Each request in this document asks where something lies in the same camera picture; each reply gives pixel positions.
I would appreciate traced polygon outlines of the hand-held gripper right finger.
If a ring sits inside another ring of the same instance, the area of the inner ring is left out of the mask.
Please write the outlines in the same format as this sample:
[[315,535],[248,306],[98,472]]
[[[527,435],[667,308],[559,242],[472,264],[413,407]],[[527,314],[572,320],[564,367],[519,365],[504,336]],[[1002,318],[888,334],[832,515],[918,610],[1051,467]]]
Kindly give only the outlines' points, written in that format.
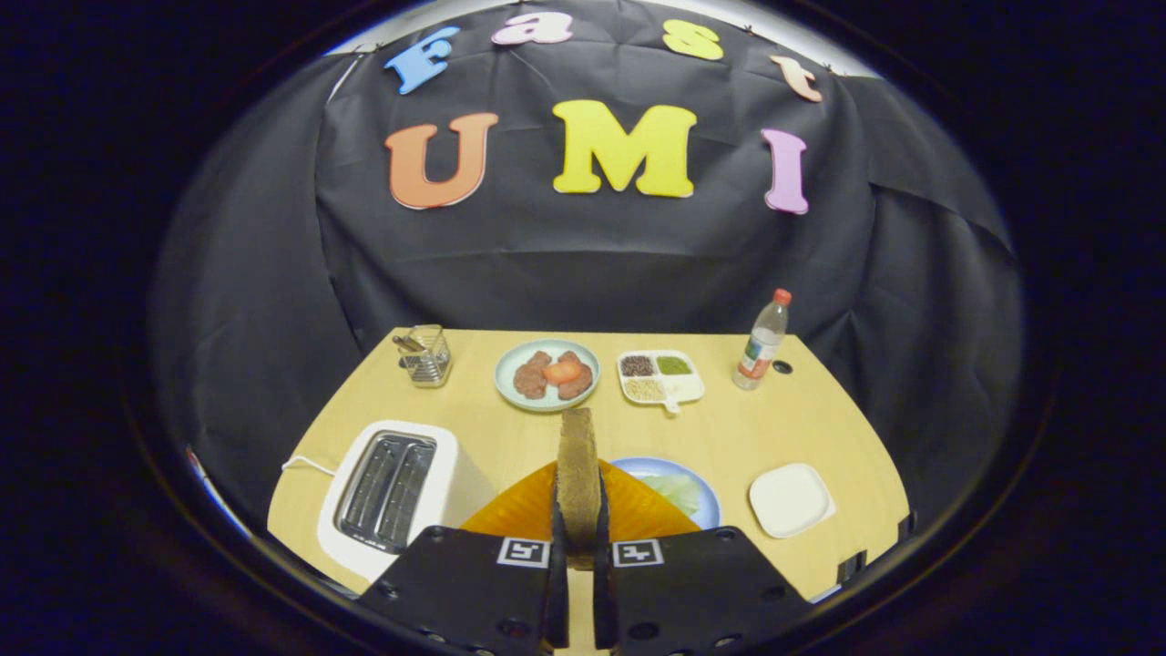
[[607,546],[596,556],[593,641],[612,655],[782,653],[812,602],[702,477],[665,460],[600,465]]

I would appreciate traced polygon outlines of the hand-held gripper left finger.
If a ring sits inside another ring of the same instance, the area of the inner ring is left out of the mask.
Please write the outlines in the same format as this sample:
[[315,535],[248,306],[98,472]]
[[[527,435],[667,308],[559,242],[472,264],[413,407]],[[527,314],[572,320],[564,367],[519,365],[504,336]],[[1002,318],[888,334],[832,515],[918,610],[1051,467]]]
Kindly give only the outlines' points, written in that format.
[[462,528],[429,525],[357,604],[400,630],[469,655],[569,647],[557,465],[504,491]]

